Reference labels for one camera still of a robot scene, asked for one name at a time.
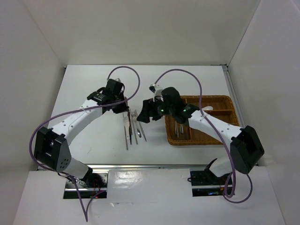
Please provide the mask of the white ceramic spoon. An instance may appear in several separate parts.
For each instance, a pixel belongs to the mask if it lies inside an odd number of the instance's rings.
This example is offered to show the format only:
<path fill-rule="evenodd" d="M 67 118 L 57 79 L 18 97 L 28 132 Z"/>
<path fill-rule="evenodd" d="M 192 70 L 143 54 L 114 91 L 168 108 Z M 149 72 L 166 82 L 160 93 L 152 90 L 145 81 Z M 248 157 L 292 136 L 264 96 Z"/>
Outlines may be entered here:
<path fill-rule="evenodd" d="M 123 124 L 124 124 L 126 139 L 129 140 L 129 132 L 128 132 L 128 126 L 129 126 L 129 124 L 128 124 L 128 117 L 127 116 L 125 116 L 123 118 Z"/>
<path fill-rule="evenodd" d="M 204 108 L 202 108 L 203 111 L 212 111 L 213 107 L 212 106 L 206 106 Z"/>

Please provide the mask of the copper knife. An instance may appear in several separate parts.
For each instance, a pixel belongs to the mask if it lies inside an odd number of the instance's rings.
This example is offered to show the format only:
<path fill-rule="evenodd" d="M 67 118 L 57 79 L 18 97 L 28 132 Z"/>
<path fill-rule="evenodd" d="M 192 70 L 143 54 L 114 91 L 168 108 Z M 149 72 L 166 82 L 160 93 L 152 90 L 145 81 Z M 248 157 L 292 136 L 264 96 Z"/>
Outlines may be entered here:
<path fill-rule="evenodd" d="M 128 110 L 127 112 L 127 117 L 128 117 L 128 132 L 129 132 L 129 135 L 131 136 L 132 135 L 132 126 L 131 126 L 131 113 L 130 111 Z"/>

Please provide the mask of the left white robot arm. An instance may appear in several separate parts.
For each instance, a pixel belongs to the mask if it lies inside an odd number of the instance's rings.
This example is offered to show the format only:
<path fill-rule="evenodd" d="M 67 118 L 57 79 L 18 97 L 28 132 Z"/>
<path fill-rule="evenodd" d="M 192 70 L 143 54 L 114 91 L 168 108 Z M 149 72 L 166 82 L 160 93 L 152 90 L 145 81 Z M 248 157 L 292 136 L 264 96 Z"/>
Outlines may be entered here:
<path fill-rule="evenodd" d="M 92 168 L 71 156 L 69 145 L 92 121 L 112 110 L 115 114 L 128 110 L 124 102 L 124 84 L 120 79 L 108 79 L 105 87 L 91 93 L 80 107 L 59 124 L 38 130 L 34 158 L 57 173 L 76 177 L 82 187 L 98 179 Z"/>

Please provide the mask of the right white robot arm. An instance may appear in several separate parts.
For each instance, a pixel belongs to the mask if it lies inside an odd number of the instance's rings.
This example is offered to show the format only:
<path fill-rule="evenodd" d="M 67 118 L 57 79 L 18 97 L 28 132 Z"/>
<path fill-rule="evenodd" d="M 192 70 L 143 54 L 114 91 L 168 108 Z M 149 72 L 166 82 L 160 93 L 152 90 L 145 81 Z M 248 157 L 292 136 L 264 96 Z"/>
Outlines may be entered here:
<path fill-rule="evenodd" d="M 149 123 L 163 116 L 171 116 L 177 123 L 199 130 L 224 144 L 228 158 L 209 163 L 204 173 L 208 183 L 214 184 L 221 176 L 234 171 L 249 174 L 263 156 L 263 146 L 253 127 L 231 125 L 209 115 L 202 108 L 185 103 L 174 87 L 163 89 L 153 84 L 149 89 L 154 96 L 143 101 L 138 121 Z"/>

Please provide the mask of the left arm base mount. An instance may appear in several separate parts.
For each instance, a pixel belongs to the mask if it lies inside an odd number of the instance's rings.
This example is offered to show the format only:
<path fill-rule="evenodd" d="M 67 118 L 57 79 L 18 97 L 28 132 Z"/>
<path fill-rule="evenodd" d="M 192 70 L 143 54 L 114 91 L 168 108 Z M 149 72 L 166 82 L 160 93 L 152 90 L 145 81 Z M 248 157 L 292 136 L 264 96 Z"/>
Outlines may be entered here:
<path fill-rule="evenodd" d="M 89 184 L 75 177 L 75 181 L 82 199 L 91 199 L 98 192 L 96 199 L 107 198 L 108 171 L 100 170 L 95 172 L 95 179 Z M 78 199 L 75 184 L 71 179 L 67 179 L 65 183 L 63 199 Z"/>

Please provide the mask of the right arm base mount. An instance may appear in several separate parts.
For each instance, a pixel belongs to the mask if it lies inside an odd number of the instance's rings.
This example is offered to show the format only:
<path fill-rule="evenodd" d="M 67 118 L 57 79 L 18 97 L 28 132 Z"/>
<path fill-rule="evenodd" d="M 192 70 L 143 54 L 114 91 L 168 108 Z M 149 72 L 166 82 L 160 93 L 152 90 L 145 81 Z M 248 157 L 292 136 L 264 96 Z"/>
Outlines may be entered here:
<path fill-rule="evenodd" d="M 209 171 L 190 171 L 187 181 L 191 183 L 192 196 L 222 196 L 228 175 L 216 177 Z"/>

